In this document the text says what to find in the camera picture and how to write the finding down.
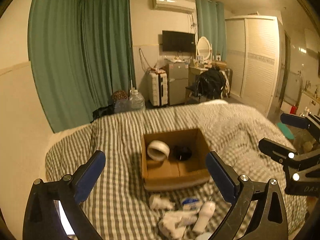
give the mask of white tape roll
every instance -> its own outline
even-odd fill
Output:
[[[148,145],[147,153],[151,159],[163,162],[168,158],[170,148],[162,141],[154,140]]]

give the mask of teal object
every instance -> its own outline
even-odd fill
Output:
[[[294,139],[294,135],[284,123],[281,123],[281,122],[277,123],[277,127],[288,140]]]
[[[129,0],[32,0],[28,54],[53,130],[87,124],[134,80]]]
[[[217,53],[222,61],[227,58],[226,26],[224,5],[214,0],[196,0],[198,37],[205,36],[212,45],[212,55]]]

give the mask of checkered bedding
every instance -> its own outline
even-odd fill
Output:
[[[286,206],[289,234],[301,226],[306,212],[304,197],[284,194],[282,166],[258,149],[258,141],[267,137],[290,147],[290,143],[271,122],[254,108],[237,104],[191,105],[127,112],[105,116],[56,143],[46,156],[49,181],[73,174],[95,150],[106,154],[106,166],[83,211],[103,239],[162,239],[158,221],[163,211],[148,207],[150,193],[140,175],[141,137],[145,133],[200,128],[211,150],[231,165],[238,174],[251,180],[279,182]],[[206,231],[213,232],[227,214],[226,203],[211,179],[182,190],[162,192],[181,208],[180,199],[196,196],[216,202],[216,211]],[[253,214],[252,203],[237,238],[241,237]],[[184,239],[196,236],[189,228]]]

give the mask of sliding wardrobe door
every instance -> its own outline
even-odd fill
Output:
[[[247,59],[241,98],[267,115],[279,65],[279,30],[274,19],[247,18]]]
[[[231,93],[240,97],[245,64],[245,25],[244,19],[226,20],[227,63],[232,69]]]

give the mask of open cardboard box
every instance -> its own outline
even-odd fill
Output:
[[[153,140],[166,143],[170,148],[168,159],[163,162],[152,160],[147,147]],[[187,146],[192,156],[178,161],[172,154],[175,146]],[[144,134],[142,137],[141,174],[148,191],[166,191],[192,187],[207,182],[210,174],[205,166],[206,155],[210,152],[200,129]]]

